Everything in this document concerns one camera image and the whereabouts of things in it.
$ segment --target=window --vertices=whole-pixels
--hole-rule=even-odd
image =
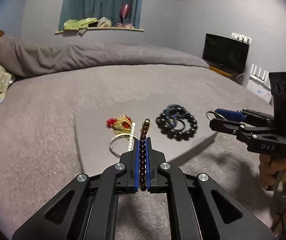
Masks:
[[[120,23],[120,9],[129,4],[130,12],[124,23],[132,23],[139,28],[142,0],[63,0],[59,30],[63,30],[67,20],[82,20],[106,17],[112,24]]]

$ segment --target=gray platform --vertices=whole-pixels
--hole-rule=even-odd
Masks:
[[[195,136],[188,141],[178,142],[175,139],[168,139],[166,135],[161,134],[155,123],[155,119],[170,104],[183,105],[198,122]],[[116,118],[120,114],[129,116],[132,122],[136,123],[134,135],[137,137],[140,136],[142,122],[149,118],[151,126],[147,136],[151,137],[153,149],[163,152],[166,160],[175,165],[181,165],[201,152],[217,134],[209,128],[209,120],[205,113],[194,111],[192,107],[181,103],[171,95],[152,95],[143,100],[91,108],[75,114],[75,132],[81,168],[89,176],[100,174],[119,161],[119,158],[109,150],[109,142],[115,134],[112,129],[106,127],[105,123],[108,119]],[[113,143],[113,150],[117,153],[126,152],[128,144],[129,141],[126,138],[117,139]]]

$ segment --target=blue wall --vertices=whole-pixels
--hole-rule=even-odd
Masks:
[[[0,0],[0,30],[21,38],[26,0]]]

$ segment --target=window sill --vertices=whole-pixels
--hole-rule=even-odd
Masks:
[[[88,28],[87,30],[88,31],[119,30],[119,31],[144,32],[143,29],[131,29],[131,28],[120,28],[120,27],[91,27],[91,28]],[[61,33],[66,33],[66,32],[78,32],[78,30],[57,31],[56,34],[61,34]]]

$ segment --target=black monitor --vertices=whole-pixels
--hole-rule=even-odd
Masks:
[[[231,74],[244,73],[249,45],[241,41],[206,34],[203,59]]]

